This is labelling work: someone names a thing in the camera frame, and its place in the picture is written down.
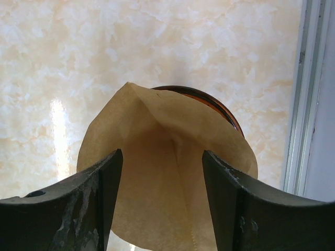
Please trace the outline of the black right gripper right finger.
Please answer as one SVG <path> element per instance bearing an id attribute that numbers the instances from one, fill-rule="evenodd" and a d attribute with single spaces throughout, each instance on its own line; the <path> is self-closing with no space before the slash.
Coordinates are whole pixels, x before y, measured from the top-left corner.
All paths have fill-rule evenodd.
<path id="1" fill-rule="evenodd" d="M 283 192 L 202 157 L 218 250 L 334 250 L 334 203 Z"/>

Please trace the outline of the brown paper filter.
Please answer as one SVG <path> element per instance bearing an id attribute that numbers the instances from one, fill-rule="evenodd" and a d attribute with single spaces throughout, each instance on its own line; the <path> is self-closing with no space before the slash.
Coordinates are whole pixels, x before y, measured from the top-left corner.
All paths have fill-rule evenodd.
<path id="1" fill-rule="evenodd" d="M 148 250 L 216 250 L 202 155 L 257 177 L 255 154 L 217 111 L 184 95 L 126 83 L 89 125 L 82 171 L 123 154 L 112 231 Z"/>

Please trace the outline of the amber glass coffee dripper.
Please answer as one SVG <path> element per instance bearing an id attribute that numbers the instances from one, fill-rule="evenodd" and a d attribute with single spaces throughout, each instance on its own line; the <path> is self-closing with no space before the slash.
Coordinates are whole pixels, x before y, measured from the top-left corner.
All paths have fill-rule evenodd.
<path id="1" fill-rule="evenodd" d="M 186 86 L 177 86 L 177 85 L 158 86 L 158 87 L 154 87 L 153 89 L 168 90 L 168 91 L 176 92 L 184 96 L 187 96 L 189 98 L 200 101 L 201 103 L 207 105 L 208 107 L 211 107 L 212 109 L 220 113 L 237 131 L 239 131 L 242 134 L 242 136 L 244 136 L 243 131 L 237 119 L 232 114 L 232 112 L 224 104 L 222 104 L 218 99 L 211 96 L 210 94 L 207 94 L 195 88 L 186 87 Z"/>

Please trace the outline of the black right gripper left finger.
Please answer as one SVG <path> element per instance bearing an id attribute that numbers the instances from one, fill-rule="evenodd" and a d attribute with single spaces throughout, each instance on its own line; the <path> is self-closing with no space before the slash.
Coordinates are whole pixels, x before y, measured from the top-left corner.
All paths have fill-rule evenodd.
<path id="1" fill-rule="evenodd" d="M 25 197 L 1 200 L 1 250 L 106 250 L 121 178 L 115 150 Z"/>

